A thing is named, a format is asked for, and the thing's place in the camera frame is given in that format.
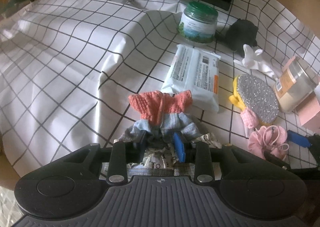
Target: plastic jar with green lid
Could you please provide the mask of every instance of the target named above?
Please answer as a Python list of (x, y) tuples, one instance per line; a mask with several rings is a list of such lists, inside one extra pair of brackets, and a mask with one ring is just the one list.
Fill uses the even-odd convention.
[(206, 4), (192, 1), (181, 16), (178, 32), (183, 37), (202, 44), (213, 41), (218, 11)]

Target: silver glitter sponge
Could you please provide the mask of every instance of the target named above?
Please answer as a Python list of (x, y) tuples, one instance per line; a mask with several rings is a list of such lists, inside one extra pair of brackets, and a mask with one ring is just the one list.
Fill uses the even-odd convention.
[(261, 122), (271, 124), (277, 118), (277, 97), (272, 88), (260, 78), (250, 74), (240, 75), (237, 80), (237, 92)]

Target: wet wipes package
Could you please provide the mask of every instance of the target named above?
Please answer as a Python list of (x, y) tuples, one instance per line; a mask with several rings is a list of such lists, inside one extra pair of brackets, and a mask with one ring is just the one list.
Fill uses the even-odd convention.
[(161, 91), (178, 94), (190, 90), (193, 105), (218, 112), (219, 60), (214, 53), (178, 45)]

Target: ribbed black surface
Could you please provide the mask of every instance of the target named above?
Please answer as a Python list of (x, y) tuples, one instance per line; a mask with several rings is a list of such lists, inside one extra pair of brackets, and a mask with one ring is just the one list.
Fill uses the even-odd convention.
[(63, 221), (42, 221), (26, 216), (16, 227), (305, 227), (296, 217), (258, 221), (227, 208), (214, 189), (191, 183), (188, 177), (135, 176), (122, 187), (108, 190), (91, 211)]

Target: black fuzzy object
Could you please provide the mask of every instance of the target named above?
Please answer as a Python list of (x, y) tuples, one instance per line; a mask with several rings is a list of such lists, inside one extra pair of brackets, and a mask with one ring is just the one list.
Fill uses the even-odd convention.
[(243, 45), (248, 44), (251, 47), (257, 46), (256, 36), (258, 27), (251, 21), (238, 19), (228, 29), (224, 38), (215, 34), (217, 40), (223, 41), (231, 50), (236, 51), (241, 57), (244, 57)]

